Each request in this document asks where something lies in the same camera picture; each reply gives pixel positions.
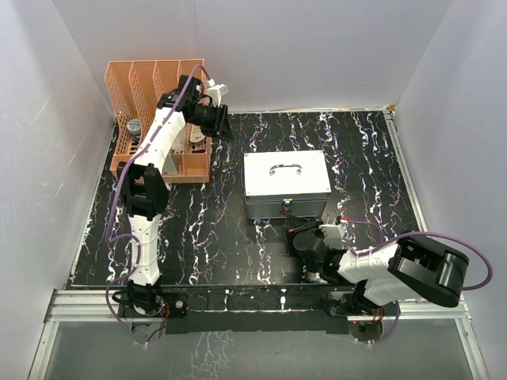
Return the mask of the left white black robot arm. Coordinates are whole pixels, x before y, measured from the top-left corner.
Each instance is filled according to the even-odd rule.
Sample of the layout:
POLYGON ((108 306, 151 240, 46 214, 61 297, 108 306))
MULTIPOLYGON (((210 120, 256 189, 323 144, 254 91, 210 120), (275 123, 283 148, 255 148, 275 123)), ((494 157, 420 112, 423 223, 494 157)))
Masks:
POLYGON ((198 126, 206 137, 232 138, 228 108, 222 103, 227 92, 226 85, 212 79, 204 84, 193 76, 180 76, 178 87, 159 99, 134 161, 118 166, 123 180, 120 200, 132 232, 132 269, 124 304, 147 316, 158 314, 164 304, 158 283, 158 225, 170 192, 162 178, 163 167, 186 124, 198 126))

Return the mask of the grey metal medicine case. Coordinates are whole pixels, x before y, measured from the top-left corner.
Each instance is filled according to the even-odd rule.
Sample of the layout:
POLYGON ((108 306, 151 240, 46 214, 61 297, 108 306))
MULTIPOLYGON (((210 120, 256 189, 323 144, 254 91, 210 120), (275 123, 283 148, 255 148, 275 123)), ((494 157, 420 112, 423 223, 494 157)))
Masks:
POLYGON ((244 183, 250 220, 319 217, 331 193, 322 150, 247 153, 244 183))

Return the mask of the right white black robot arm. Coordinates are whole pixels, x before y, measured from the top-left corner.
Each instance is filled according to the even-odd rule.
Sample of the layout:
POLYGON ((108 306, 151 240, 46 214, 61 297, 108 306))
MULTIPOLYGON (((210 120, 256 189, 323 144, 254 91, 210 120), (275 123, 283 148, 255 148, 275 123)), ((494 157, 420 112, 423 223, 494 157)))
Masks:
POLYGON ((363 314, 412 298, 448 308, 459 304, 469 265, 464 253, 424 235, 381 248, 342 249, 352 225, 348 218, 325 224, 320 218, 287 217, 288 250, 302 260, 306 282, 353 286, 342 306, 363 314))

